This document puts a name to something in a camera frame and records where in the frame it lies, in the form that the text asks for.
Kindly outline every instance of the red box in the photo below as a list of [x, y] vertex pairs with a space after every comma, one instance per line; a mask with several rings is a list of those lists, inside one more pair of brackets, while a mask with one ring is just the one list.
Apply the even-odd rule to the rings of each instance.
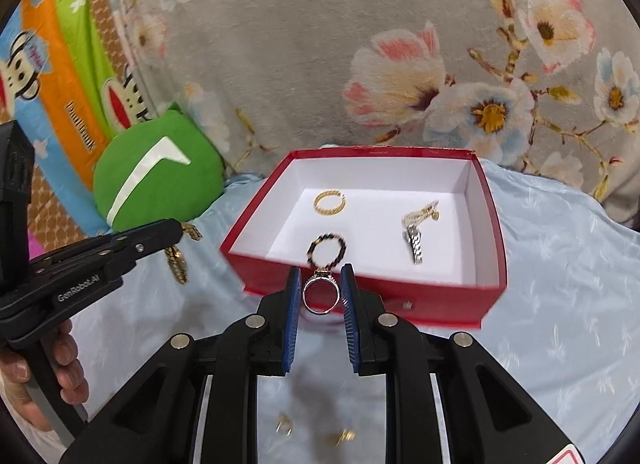
[[[336, 215], [320, 215], [313, 207], [327, 189], [338, 189], [346, 198]], [[332, 207], [330, 199], [321, 205]], [[424, 262], [415, 265], [402, 217], [433, 200], [440, 218], [420, 225]], [[325, 233], [339, 234], [347, 244], [336, 274], [351, 263], [362, 289], [380, 294], [389, 312], [414, 323], [479, 328], [507, 286], [494, 201], [470, 151], [335, 147], [291, 152], [220, 250], [246, 291], [266, 295], [284, 287], [292, 265], [302, 268], [304, 279], [311, 276], [306, 252]], [[319, 264], [335, 254], [331, 242], [315, 253]], [[314, 298], [310, 301], [319, 308], [332, 303], [329, 295]]]

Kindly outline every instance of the human hand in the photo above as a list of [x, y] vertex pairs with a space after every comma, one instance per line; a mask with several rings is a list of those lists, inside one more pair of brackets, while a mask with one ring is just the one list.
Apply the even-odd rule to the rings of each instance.
[[[69, 334], [71, 327], [71, 320], [60, 325], [60, 334], [53, 342], [51, 352], [60, 365], [56, 376], [62, 387], [62, 399], [69, 404], [82, 404], [89, 398], [89, 384], [78, 361], [78, 345]], [[7, 398], [15, 411], [38, 430], [50, 431], [49, 422], [24, 387], [31, 379], [27, 361], [9, 347], [4, 347], [0, 349], [0, 372]]]

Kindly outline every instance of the orange stripe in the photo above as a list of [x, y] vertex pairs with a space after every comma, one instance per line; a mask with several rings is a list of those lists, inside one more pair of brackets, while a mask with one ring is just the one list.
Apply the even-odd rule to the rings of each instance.
[[[60, 31], [55, 0], [44, 0], [37, 8], [23, 0], [22, 25], [34, 30], [49, 46], [50, 74], [40, 75], [40, 100], [69, 162], [87, 188], [94, 186], [94, 167], [108, 144], [74, 68]], [[87, 134], [93, 145], [87, 145]]]

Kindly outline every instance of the cartoon blanket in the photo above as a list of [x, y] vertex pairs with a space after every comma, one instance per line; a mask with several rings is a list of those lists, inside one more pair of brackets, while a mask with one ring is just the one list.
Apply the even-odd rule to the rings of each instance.
[[45, 250], [109, 230], [94, 167], [118, 133], [150, 113], [109, 0], [22, 0], [0, 35], [0, 122], [36, 152], [30, 233]]

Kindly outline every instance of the gold ring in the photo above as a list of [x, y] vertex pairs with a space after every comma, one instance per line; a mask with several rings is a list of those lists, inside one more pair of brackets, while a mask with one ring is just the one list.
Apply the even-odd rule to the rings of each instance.
[[[336, 197], [340, 197], [342, 201], [335, 208], [331, 208], [331, 209], [320, 208], [319, 206], [320, 201], [324, 199], [324, 197], [329, 197], [330, 195], [335, 195]], [[328, 189], [327, 191], [324, 191], [320, 195], [318, 195], [314, 200], [314, 208], [320, 215], [336, 215], [337, 213], [340, 213], [344, 209], [344, 206], [346, 204], [347, 204], [347, 200], [344, 198], [340, 190], [337, 190], [337, 189]]]

